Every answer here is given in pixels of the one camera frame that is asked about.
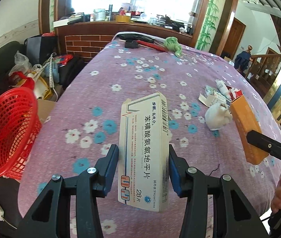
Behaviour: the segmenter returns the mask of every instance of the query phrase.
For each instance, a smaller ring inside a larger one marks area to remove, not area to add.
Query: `barcode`
[[[162,130],[168,133],[167,103],[163,100],[161,100],[161,111],[162,111]]]

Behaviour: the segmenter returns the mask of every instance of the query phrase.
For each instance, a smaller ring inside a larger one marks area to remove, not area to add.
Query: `black bag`
[[[32,65],[41,64],[50,57],[57,45],[57,37],[43,37],[41,35],[27,38],[24,42],[26,56]]]
[[[59,67],[59,84],[63,89],[70,85],[86,64],[84,60],[74,55],[66,65]]]

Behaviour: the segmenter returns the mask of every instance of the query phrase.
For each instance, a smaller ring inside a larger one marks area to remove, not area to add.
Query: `bed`
[[[268,156],[258,166],[246,162],[234,122],[218,131],[205,124],[207,107],[199,100],[206,85],[222,79],[241,89],[263,134],[281,142],[281,131],[268,107],[249,83],[222,58],[183,46],[183,55],[109,43],[76,77],[43,124],[33,146],[18,193],[24,216],[53,174],[78,175],[118,144],[122,103],[155,93],[168,103],[169,142],[176,153],[206,175],[231,175],[259,215],[270,207],[281,173],[281,161]],[[208,229],[212,237],[213,204],[209,197]],[[104,237],[178,237],[186,199],[169,183],[169,205],[162,213],[117,201],[117,175],[111,192],[98,199]],[[76,237],[75,201],[71,202],[71,236]]]

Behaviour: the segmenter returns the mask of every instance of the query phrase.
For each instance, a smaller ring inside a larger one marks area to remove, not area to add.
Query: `wooden door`
[[[223,52],[230,54],[230,59],[233,59],[238,45],[243,37],[246,25],[240,22],[238,19],[234,18],[229,36],[223,48]]]

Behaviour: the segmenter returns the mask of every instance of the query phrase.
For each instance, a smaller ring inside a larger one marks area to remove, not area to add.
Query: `metal screw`
[[[90,173],[90,174],[93,174],[96,172],[96,168],[95,167],[90,167],[87,169],[87,172]]]
[[[189,167],[189,168],[188,168],[188,172],[191,173],[191,174],[195,174],[195,173],[196,173],[196,168],[194,168],[194,167]]]
[[[55,174],[55,175],[52,176],[52,180],[53,181],[58,181],[60,179],[60,177],[61,177],[60,175]]]
[[[229,175],[223,175],[223,179],[225,181],[230,181],[232,179],[232,177],[230,177]]]

